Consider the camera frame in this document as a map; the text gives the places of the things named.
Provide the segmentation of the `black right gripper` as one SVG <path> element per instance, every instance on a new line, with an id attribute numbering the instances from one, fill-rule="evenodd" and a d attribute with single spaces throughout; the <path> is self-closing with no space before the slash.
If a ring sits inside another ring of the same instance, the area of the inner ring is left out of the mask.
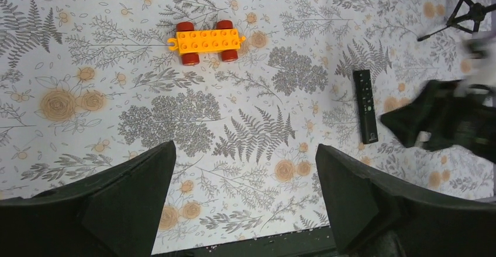
<path id="1" fill-rule="evenodd" d="M 495 106 L 485 105 L 487 98 L 494 99 L 495 91 L 470 92 L 464 80 L 429 80 L 410 103 L 380 121 L 406 148 L 461 146 L 495 163 Z"/>

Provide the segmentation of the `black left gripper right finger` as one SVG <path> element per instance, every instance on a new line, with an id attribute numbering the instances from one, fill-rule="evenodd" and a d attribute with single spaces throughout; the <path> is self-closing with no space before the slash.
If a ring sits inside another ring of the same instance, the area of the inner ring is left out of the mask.
<path id="1" fill-rule="evenodd" d="M 495 205 L 416 186 L 319 145 L 337 250 L 359 256 L 494 256 Z"/>

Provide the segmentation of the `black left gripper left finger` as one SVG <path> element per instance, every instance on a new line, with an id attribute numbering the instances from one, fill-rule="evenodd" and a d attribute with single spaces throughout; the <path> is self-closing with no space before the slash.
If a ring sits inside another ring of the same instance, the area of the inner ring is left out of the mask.
<path id="1" fill-rule="evenodd" d="M 150 256 L 176 161 L 172 141 L 32 198 L 1 201 L 2 256 Z"/>

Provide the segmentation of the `black remote control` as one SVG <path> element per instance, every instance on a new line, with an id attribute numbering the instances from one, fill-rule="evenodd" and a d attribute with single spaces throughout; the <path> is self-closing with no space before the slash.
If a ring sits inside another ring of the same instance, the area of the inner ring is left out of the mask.
<path id="1" fill-rule="evenodd" d="M 364 145 L 376 143 L 378 130 L 370 70 L 354 71 L 353 81 L 361 141 Z"/>

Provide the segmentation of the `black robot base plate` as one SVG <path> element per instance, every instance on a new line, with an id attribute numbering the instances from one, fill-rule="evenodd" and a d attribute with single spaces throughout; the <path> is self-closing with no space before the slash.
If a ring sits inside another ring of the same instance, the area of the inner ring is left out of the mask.
<path id="1" fill-rule="evenodd" d="M 162 257 L 339 256 L 330 227 L 159 253 Z"/>

